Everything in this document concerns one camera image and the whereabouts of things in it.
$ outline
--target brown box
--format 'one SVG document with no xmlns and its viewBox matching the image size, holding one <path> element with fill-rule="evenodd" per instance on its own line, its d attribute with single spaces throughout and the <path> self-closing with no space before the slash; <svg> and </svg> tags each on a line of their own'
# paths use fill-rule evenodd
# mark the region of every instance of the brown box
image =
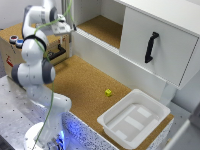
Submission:
<svg viewBox="0 0 200 150">
<path fill-rule="evenodd" d="M 22 23 L 16 24 L 14 26 L 11 26 L 9 28 L 6 28 L 0 31 L 0 51 L 1 51 L 1 56 L 2 56 L 2 60 L 5 67 L 5 72 L 9 77 L 11 77 L 12 67 L 16 64 L 20 64 L 24 62 L 21 56 L 21 49 L 18 49 L 16 48 L 15 45 L 12 45 L 9 43 L 9 38 L 12 35 L 16 35 L 19 37 L 19 39 L 22 39 L 21 28 L 22 28 Z M 69 57 L 69 36 L 68 35 L 62 36 L 62 40 L 63 40 L 62 42 L 60 41 L 60 37 L 56 37 L 54 35 L 47 36 L 47 38 L 49 41 L 49 45 L 47 46 L 46 53 L 48 55 L 58 53 L 59 52 L 58 45 L 60 43 L 62 43 L 60 44 L 61 47 L 66 50 L 65 53 L 51 60 L 51 63 L 53 65 L 56 65 Z"/>
</svg>

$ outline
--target black handle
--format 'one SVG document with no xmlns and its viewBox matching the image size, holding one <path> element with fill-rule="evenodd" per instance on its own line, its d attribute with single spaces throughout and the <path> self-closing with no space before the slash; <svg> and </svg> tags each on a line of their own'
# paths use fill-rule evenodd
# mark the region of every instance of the black handle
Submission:
<svg viewBox="0 0 200 150">
<path fill-rule="evenodd" d="M 49 60 L 53 60 L 66 52 L 66 50 L 63 47 L 61 47 L 60 44 L 58 45 L 58 49 L 59 49 L 59 52 L 49 56 Z"/>
<path fill-rule="evenodd" d="M 152 52 L 152 48 L 153 48 L 153 44 L 154 44 L 154 39 L 156 39 L 157 37 L 159 37 L 159 34 L 156 32 L 153 32 L 151 38 L 149 39 L 147 52 L 145 55 L 145 63 L 149 63 L 153 59 L 153 57 L 151 56 L 151 52 Z"/>
</svg>

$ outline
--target white countertop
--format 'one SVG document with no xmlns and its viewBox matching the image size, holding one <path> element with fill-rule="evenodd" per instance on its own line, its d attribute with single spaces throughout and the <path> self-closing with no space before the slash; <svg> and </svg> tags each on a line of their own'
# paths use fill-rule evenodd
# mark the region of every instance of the white countertop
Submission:
<svg viewBox="0 0 200 150">
<path fill-rule="evenodd" d="M 200 5 L 187 0 L 115 0 L 200 37 Z"/>
</svg>

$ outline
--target white plastic bin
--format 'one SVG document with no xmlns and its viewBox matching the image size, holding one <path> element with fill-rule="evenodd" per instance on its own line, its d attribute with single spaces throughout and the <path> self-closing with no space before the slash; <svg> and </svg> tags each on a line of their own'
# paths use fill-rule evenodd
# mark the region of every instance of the white plastic bin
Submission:
<svg viewBox="0 0 200 150">
<path fill-rule="evenodd" d="M 170 109 L 140 90 L 133 90 L 97 121 L 125 149 L 136 149 L 169 115 Z"/>
</svg>

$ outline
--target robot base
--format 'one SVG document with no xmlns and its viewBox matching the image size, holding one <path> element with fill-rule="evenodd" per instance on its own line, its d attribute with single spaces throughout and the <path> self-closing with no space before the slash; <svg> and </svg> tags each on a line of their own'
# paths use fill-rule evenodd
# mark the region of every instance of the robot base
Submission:
<svg viewBox="0 0 200 150">
<path fill-rule="evenodd" d="M 25 150 L 32 150 L 33 146 L 35 144 L 35 140 L 34 138 L 37 136 L 38 132 L 40 131 L 40 129 L 43 126 L 43 122 L 40 122 L 38 124 L 35 124 L 34 126 L 32 126 L 25 134 L 24 137 L 24 149 Z M 42 145 L 39 145 L 39 142 L 37 142 L 37 144 L 35 145 L 34 150 L 46 150 L 48 149 L 46 148 L 41 148 Z"/>
</svg>

